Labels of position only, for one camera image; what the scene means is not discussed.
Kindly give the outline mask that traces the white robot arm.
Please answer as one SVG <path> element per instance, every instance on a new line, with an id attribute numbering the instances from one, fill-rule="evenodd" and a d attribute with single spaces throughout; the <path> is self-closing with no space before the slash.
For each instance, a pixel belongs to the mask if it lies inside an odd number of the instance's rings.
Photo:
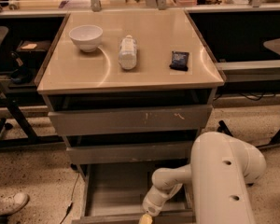
<path id="1" fill-rule="evenodd" d="M 152 224 L 186 184 L 193 188 L 197 224 L 256 224 L 246 187 L 265 170 L 266 160 L 256 147 L 224 133 L 203 133 L 193 143 L 189 164 L 153 173 L 139 224 Z"/>

